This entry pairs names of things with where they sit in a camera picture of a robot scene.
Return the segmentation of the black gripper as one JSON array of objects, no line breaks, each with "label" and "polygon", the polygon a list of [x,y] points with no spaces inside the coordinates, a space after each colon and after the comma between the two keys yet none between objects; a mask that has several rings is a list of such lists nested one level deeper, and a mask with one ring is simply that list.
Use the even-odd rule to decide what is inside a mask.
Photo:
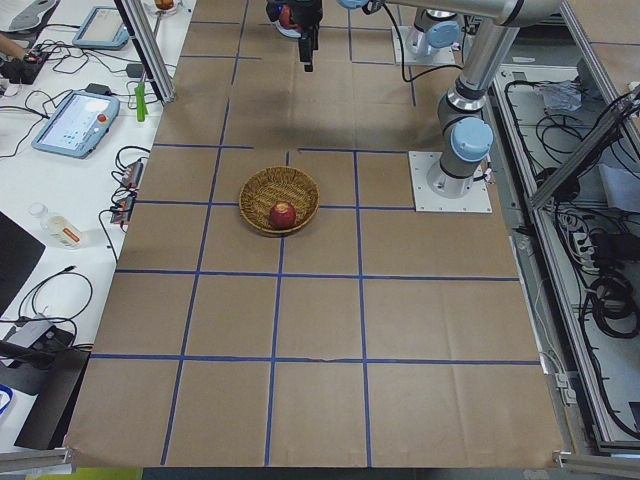
[{"label": "black gripper", "polygon": [[314,52],[319,49],[319,24],[323,18],[323,5],[321,0],[282,0],[266,3],[266,13],[271,22],[278,23],[279,7],[288,5],[292,11],[293,21],[297,24],[296,30],[303,30],[298,39],[300,62],[305,72],[313,72]]}]

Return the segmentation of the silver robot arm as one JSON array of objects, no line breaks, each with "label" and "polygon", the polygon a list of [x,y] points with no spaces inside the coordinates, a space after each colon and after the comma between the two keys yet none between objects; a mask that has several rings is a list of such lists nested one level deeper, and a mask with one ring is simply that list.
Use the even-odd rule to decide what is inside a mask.
[{"label": "silver robot arm", "polygon": [[427,173],[431,190],[448,199],[469,193],[474,172],[494,140],[479,116],[486,92],[522,27],[534,25],[559,10],[558,1],[404,1],[404,6],[476,15],[484,19],[455,84],[438,106],[444,148]]},{"label": "silver robot arm", "polygon": [[409,40],[411,51],[419,57],[451,47],[461,33],[459,15],[444,10],[418,8]]}]

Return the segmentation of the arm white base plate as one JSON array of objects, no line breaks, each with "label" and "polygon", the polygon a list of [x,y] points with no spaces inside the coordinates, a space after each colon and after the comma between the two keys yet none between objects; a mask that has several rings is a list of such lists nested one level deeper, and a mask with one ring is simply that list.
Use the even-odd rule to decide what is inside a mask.
[{"label": "arm white base plate", "polygon": [[406,66],[448,66],[455,64],[452,46],[461,35],[455,20],[437,22],[424,32],[415,26],[391,29],[395,63]]},{"label": "arm white base plate", "polygon": [[414,208],[419,213],[491,214],[492,206],[480,166],[466,179],[448,176],[440,152],[409,151]]}]

